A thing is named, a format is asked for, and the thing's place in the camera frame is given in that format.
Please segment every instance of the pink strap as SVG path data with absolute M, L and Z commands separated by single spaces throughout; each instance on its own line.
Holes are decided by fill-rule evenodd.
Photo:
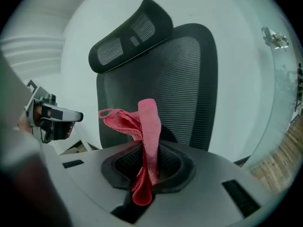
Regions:
M 158 183 L 158 143 L 161 122 L 155 100 L 145 99 L 138 103 L 138 111 L 129 113 L 122 109 L 99 111 L 104 123 L 121 133 L 129 134 L 134 140 L 143 141 L 143 165 L 132 183 L 133 201 L 144 206 L 152 201 L 152 186 Z

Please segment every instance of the black mesh chair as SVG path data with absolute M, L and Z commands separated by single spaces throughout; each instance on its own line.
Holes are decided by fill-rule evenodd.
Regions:
M 98 73 L 98 109 L 138 110 L 155 99 L 160 139 L 208 150 L 217 95 L 217 53 L 211 32 L 200 24 L 173 28 L 154 1 L 143 0 L 120 27 L 96 43 L 89 64 Z M 131 141 L 99 120 L 103 148 Z

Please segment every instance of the wooden floor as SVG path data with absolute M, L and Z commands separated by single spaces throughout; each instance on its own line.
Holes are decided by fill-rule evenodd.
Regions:
M 303 114 L 290 125 L 279 149 L 264 159 L 251 174 L 259 179 L 272 194 L 288 188 L 303 159 Z

